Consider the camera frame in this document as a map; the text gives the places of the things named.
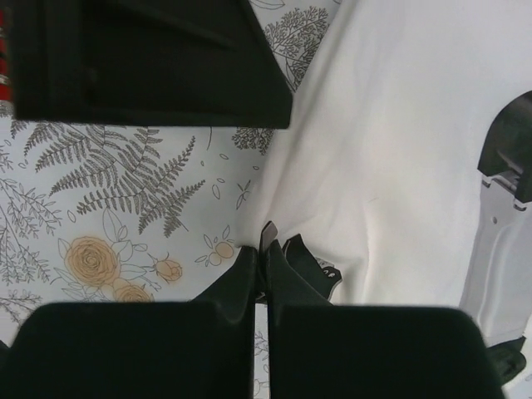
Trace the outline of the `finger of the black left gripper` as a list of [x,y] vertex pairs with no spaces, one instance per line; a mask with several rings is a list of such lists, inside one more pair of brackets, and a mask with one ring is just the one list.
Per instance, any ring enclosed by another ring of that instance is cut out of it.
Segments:
[[15,116],[285,128],[293,95],[247,1],[11,1]]

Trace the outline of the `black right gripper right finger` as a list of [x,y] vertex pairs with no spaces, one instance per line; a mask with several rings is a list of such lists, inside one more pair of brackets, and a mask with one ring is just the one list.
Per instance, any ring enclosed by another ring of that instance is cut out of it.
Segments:
[[331,304],[278,242],[268,275],[273,398],[501,398],[480,332],[455,308]]

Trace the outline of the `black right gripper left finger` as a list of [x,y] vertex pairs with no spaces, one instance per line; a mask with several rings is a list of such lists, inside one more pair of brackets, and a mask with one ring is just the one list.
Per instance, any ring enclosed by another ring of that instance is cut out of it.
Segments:
[[49,303],[22,325],[1,369],[4,398],[250,398],[255,249],[198,297]]

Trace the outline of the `white t shirt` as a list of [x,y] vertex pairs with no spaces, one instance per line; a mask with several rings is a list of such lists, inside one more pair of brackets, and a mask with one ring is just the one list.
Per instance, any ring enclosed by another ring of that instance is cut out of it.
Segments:
[[345,1],[236,239],[301,236],[337,303],[457,307],[502,379],[530,357],[531,4]]

